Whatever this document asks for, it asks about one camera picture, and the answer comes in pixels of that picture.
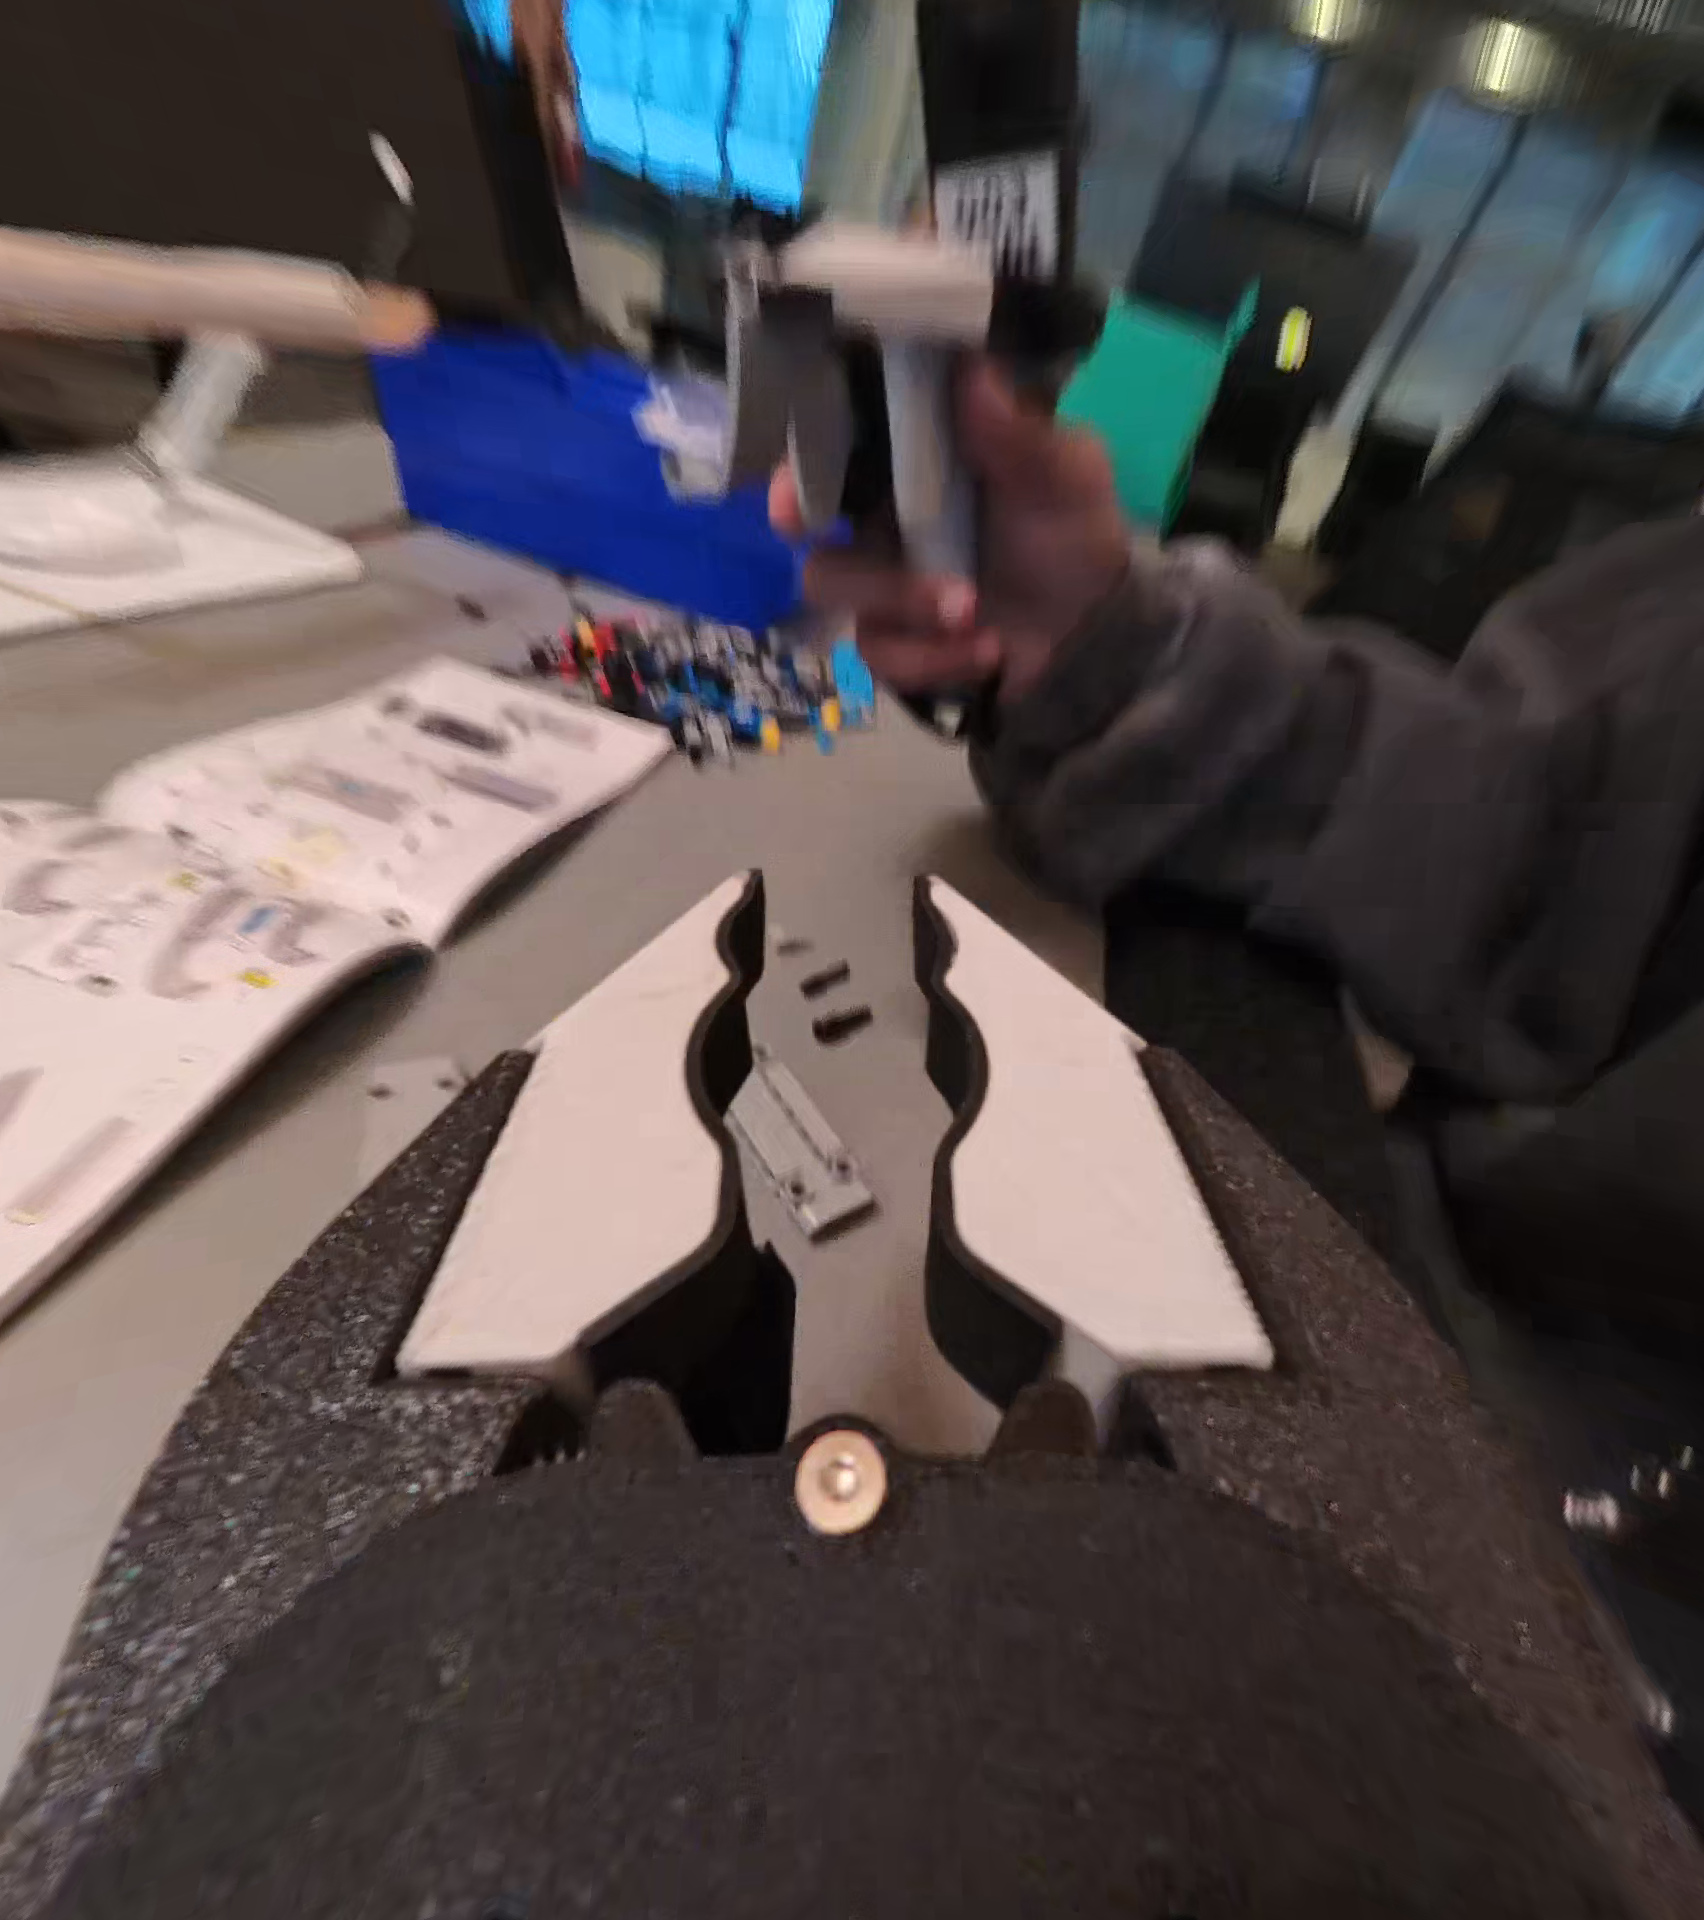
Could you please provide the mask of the person's right forearm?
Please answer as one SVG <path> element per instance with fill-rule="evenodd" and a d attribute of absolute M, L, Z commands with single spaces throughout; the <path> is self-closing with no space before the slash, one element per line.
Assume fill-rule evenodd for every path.
<path fill-rule="evenodd" d="M 1184 541 L 970 762 L 1052 889 L 1221 900 L 1419 1065 L 1558 1097 L 1621 1043 L 1704 850 L 1704 513 L 1547 565 L 1452 663 Z"/>

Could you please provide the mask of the grey open frame piece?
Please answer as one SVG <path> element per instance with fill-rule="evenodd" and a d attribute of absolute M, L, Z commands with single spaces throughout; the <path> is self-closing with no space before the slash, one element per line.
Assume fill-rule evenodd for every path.
<path fill-rule="evenodd" d="M 839 1236 L 878 1210 L 863 1166 L 791 1069 L 753 1042 L 723 1121 L 806 1241 Z"/>

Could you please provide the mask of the person's right hand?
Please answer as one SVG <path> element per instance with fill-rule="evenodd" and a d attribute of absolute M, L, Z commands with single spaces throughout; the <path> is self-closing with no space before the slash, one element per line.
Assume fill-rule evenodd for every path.
<path fill-rule="evenodd" d="M 809 547 L 802 596 L 852 623 L 897 697 L 970 690 L 1007 703 L 1126 578 L 1132 538 L 1104 443 L 1060 423 L 998 359 L 964 365 L 956 420 L 973 481 L 970 569 L 936 573 L 857 536 Z"/>

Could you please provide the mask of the blue plastic bin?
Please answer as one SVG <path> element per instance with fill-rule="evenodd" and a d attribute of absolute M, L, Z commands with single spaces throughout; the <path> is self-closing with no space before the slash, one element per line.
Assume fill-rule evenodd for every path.
<path fill-rule="evenodd" d="M 511 330 L 369 359 L 408 515 L 640 600 L 765 630 L 802 560 L 761 491 L 682 497 L 640 425 L 652 370 Z"/>

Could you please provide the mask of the large grid window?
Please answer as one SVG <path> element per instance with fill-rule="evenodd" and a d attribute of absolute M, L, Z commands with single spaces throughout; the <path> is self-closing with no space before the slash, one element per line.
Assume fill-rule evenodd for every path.
<path fill-rule="evenodd" d="M 566 1 L 583 159 L 669 194 L 799 205 L 830 1 Z M 464 24 L 514 56 L 505 1 Z"/>

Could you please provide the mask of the wooden post with red sign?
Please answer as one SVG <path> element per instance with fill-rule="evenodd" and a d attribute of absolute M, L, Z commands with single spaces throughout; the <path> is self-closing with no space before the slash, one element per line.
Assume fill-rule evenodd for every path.
<path fill-rule="evenodd" d="M 508 1 L 505 10 L 551 180 L 559 198 L 567 198 L 579 188 L 586 159 L 567 4 Z"/>

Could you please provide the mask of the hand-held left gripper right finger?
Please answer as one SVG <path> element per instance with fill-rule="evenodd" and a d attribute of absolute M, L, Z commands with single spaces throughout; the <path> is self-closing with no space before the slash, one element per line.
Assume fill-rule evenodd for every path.
<path fill-rule="evenodd" d="M 999 1412 L 1058 1379 L 1097 1428 L 1139 1375 L 1268 1373 L 1143 1039 L 940 875 L 912 886 L 912 969 L 950 1112 L 921 1272 L 946 1363 Z"/>

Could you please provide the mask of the black divider panel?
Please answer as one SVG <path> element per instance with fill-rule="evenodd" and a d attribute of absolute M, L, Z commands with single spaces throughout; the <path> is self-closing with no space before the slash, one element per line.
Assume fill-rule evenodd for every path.
<path fill-rule="evenodd" d="M 575 294 L 464 4 L 0 1 L 0 226 L 283 253 L 527 319 Z"/>

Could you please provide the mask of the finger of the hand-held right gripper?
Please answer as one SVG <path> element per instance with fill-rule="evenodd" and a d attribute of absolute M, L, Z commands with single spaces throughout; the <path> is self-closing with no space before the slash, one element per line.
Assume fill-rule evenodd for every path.
<path fill-rule="evenodd" d="M 987 253 L 925 229 L 815 223 L 777 248 L 775 284 L 822 297 L 843 338 L 984 344 L 994 309 Z"/>

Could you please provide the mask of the white instruction booklet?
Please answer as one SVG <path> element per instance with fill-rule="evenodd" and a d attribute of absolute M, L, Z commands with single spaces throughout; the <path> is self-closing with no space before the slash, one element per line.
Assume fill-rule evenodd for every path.
<path fill-rule="evenodd" d="M 669 754 L 451 657 L 0 799 L 0 1326 L 311 1016 Z"/>

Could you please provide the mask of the pile of small colourful pieces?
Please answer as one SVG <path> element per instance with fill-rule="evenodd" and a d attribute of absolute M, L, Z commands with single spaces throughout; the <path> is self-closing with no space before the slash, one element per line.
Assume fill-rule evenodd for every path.
<path fill-rule="evenodd" d="M 839 740 L 879 720 L 857 645 L 673 614 L 573 609 L 557 630 L 518 639 L 498 669 L 573 703 L 645 721 L 694 764 L 771 757 Z"/>

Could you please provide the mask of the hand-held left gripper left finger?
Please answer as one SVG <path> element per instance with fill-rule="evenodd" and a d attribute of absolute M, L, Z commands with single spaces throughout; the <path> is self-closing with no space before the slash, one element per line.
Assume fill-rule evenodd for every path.
<path fill-rule="evenodd" d="M 715 1367 L 758 1284 L 723 1120 L 764 934 L 764 878 L 732 874 L 533 1035 L 399 1379 L 527 1379 L 579 1410 Z"/>

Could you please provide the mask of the grey desk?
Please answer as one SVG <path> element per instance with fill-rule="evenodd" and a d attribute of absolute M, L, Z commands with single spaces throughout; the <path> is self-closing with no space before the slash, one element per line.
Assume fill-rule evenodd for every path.
<path fill-rule="evenodd" d="M 223 479 L 358 534 L 363 579 L 273 601 L 0 645 L 0 799 L 90 803 L 127 764 L 260 717 L 330 703 L 426 659 L 491 662 L 567 611 L 538 569 L 444 534 L 399 531 L 383 436 L 260 429 Z M 618 808 L 551 840 L 423 969 L 343 998 L 232 1095 L 107 1231 L 0 1332 L 0 1792 L 146 1468 L 206 1369 L 355 1195 L 360 1095 L 382 1060 L 470 1069 L 525 1042 L 722 878 L 759 868 L 777 957 L 753 1035 L 862 1162 L 876 1214 L 808 1246 L 764 1180 L 749 1218 L 797 1284 L 797 1422 L 876 1420 L 921 1452 L 984 1446 L 994 1412 L 936 1356 L 919 1301 L 928 1156 L 941 1101 L 923 1076 L 910 889 L 936 874 L 1097 991 L 1104 935 L 1001 860 L 958 748 L 883 705 L 823 754 L 695 768 L 669 755 Z M 849 962 L 806 999 L 797 981 Z M 871 1025 L 815 1043 L 866 1004 Z"/>

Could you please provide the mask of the green tote bag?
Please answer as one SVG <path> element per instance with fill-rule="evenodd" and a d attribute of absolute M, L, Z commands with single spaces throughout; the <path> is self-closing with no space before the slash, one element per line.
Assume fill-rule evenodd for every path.
<path fill-rule="evenodd" d="M 1159 539 L 1175 519 L 1260 291 L 1260 279 L 1249 279 L 1224 317 L 1114 291 L 1099 340 L 1063 383 L 1055 415 L 1099 441 L 1136 534 Z"/>

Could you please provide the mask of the grey curved panel piece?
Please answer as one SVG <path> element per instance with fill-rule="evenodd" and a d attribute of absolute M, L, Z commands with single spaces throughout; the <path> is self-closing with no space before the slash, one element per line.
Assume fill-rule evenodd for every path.
<path fill-rule="evenodd" d="M 839 515 L 856 429 L 834 291 L 758 243 L 725 253 L 722 287 L 722 485 L 741 491 L 785 468 L 799 528 L 825 531 Z"/>

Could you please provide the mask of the clear plastic bag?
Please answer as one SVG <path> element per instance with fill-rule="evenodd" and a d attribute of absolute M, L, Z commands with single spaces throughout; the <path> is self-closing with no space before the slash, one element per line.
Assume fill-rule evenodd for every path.
<path fill-rule="evenodd" d="M 714 501 L 729 491 L 733 408 L 723 379 L 691 367 L 652 367 L 629 420 L 655 452 L 673 497 Z"/>

